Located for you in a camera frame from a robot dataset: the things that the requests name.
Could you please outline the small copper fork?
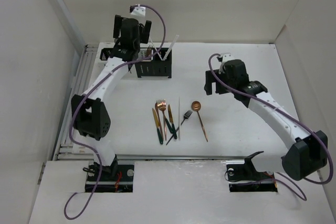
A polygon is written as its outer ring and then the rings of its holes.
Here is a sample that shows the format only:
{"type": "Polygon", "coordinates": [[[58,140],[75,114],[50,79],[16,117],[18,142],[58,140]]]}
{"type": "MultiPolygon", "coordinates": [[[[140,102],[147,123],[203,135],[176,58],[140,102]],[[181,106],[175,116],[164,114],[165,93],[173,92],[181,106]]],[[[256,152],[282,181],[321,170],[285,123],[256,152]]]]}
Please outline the small copper fork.
{"type": "Polygon", "coordinates": [[[154,47],[152,45],[149,45],[146,49],[146,57],[149,57],[153,52],[154,47]]]}

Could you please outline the copper spoon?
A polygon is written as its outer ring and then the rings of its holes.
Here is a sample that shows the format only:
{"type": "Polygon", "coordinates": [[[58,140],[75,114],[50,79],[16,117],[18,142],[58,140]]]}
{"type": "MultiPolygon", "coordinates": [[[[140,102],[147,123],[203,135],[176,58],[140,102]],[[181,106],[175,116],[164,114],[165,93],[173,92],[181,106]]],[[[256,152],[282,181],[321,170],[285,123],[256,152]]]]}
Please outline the copper spoon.
{"type": "Polygon", "coordinates": [[[192,110],[195,111],[197,113],[197,115],[198,115],[199,122],[201,124],[201,128],[202,128],[203,134],[205,136],[206,142],[208,142],[208,136],[207,136],[207,133],[206,133],[206,130],[205,130],[205,127],[204,127],[201,115],[199,113],[199,111],[201,110],[201,107],[202,106],[201,106],[201,103],[199,101],[193,101],[192,104],[191,104],[192,110]]]}

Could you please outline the copper chopstick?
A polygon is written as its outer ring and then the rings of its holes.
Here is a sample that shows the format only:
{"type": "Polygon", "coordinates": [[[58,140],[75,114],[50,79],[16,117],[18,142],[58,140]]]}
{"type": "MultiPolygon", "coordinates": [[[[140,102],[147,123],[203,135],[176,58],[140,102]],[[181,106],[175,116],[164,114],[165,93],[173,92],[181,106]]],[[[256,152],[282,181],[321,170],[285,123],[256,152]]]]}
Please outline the copper chopstick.
{"type": "Polygon", "coordinates": [[[151,43],[151,45],[153,46],[153,48],[155,49],[155,51],[157,51],[157,55],[158,55],[159,59],[162,61],[163,58],[162,58],[162,56],[161,56],[159,50],[158,50],[158,49],[156,48],[156,46],[154,45],[154,42],[152,41],[151,37],[149,37],[149,42],[151,43]]]}

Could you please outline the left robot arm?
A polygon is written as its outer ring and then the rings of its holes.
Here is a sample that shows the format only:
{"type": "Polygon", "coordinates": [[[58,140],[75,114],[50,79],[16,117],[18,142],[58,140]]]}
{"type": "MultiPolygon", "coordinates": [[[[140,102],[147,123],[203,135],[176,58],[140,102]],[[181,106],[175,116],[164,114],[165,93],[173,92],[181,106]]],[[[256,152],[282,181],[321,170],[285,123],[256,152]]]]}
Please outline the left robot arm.
{"type": "Polygon", "coordinates": [[[117,176],[118,161],[114,150],[104,137],[110,130],[111,119],[104,103],[118,82],[139,57],[140,45],[147,43],[152,23],[116,15],[114,18],[114,46],[104,54],[105,66],[93,84],[71,100],[73,128],[88,140],[84,146],[96,154],[92,169],[105,180],[117,176]]]}

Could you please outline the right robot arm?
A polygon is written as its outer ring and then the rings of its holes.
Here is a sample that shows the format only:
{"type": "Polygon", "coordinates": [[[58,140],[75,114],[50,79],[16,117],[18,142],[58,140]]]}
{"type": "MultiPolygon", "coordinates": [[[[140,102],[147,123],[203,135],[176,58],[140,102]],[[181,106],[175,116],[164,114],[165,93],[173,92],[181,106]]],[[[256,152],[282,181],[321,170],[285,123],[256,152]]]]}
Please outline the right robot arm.
{"type": "Polygon", "coordinates": [[[333,164],[327,136],[322,131],[312,131],[293,118],[261,82],[251,81],[242,60],[221,54],[213,54],[211,58],[217,58],[220,67],[205,72],[206,94],[233,94],[237,101],[264,120],[287,148],[283,156],[272,158],[264,166],[257,161],[244,164],[246,177],[254,179],[267,170],[284,172],[299,181],[327,164],[333,164]]]}

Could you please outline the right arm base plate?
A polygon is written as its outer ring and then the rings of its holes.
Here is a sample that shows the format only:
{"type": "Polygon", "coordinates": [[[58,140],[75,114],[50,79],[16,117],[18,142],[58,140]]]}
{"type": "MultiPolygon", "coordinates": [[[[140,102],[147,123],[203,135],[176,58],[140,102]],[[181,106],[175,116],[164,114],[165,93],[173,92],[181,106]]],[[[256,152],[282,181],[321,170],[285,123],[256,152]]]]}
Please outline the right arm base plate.
{"type": "Polygon", "coordinates": [[[273,175],[258,172],[244,164],[228,165],[225,175],[231,193],[278,192],[276,183],[271,180],[273,175]]]}

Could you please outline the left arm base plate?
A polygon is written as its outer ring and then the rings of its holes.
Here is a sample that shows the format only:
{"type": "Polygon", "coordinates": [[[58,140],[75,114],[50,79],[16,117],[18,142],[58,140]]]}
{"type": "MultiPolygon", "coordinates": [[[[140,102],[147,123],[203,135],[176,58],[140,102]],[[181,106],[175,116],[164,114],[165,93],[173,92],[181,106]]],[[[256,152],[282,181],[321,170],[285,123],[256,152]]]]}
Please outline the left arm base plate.
{"type": "MultiPolygon", "coordinates": [[[[85,192],[90,193],[92,192],[99,175],[99,165],[97,163],[92,163],[82,170],[86,173],[85,192]]],[[[133,164],[119,164],[112,172],[108,172],[107,169],[104,168],[95,192],[132,193],[133,178],[133,164]]]]}

